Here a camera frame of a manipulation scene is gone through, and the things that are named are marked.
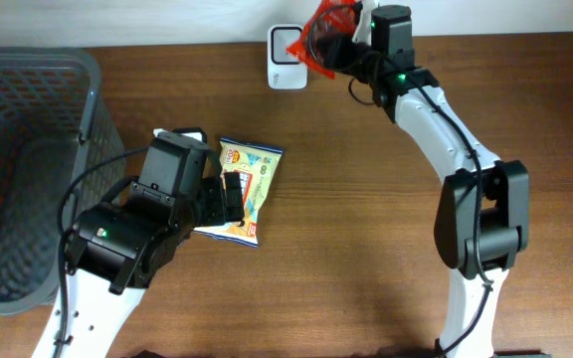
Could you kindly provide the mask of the beige wet wipes pack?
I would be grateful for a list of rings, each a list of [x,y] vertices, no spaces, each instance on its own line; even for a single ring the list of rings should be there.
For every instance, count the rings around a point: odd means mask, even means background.
[[[240,223],[198,227],[196,233],[256,248],[259,211],[264,205],[284,151],[281,148],[222,137],[220,162],[223,173],[240,174],[244,218]]]

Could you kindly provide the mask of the red Hacks candy bag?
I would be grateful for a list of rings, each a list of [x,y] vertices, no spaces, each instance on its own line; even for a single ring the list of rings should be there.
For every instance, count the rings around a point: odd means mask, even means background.
[[[324,56],[337,38],[352,38],[362,8],[361,1],[322,0],[299,37],[286,47],[286,52],[310,70],[333,80],[334,71],[324,63]]]

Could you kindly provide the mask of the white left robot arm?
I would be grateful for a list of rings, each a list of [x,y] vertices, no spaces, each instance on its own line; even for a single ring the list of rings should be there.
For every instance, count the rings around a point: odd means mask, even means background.
[[[156,273],[196,228],[244,218],[241,183],[200,128],[157,129],[139,174],[64,229],[59,291],[36,357],[103,357]]]

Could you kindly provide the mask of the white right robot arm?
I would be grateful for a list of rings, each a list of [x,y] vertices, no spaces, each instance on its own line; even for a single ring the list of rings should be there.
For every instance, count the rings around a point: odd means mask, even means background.
[[[437,357],[493,357],[499,293],[529,239],[529,174],[481,144],[452,110],[435,76],[415,63],[411,10],[356,1],[321,14],[351,29],[308,35],[327,70],[369,85],[374,105],[419,146],[442,184],[434,241],[450,270]]]

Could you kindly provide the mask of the white barcode scanner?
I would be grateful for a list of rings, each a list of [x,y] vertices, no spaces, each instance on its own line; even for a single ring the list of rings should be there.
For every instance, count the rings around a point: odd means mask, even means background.
[[[302,33],[302,26],[277,24],[267,32],[268,85],[273,90],[302,90],[307,85],[307,68],[287,48]]]

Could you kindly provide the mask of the grey plastic mesh basket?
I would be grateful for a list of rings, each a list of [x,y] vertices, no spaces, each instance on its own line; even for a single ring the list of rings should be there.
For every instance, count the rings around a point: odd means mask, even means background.
[[[0,48],[0,315],[54,300],[60,228],[125,171],[96,60]]]

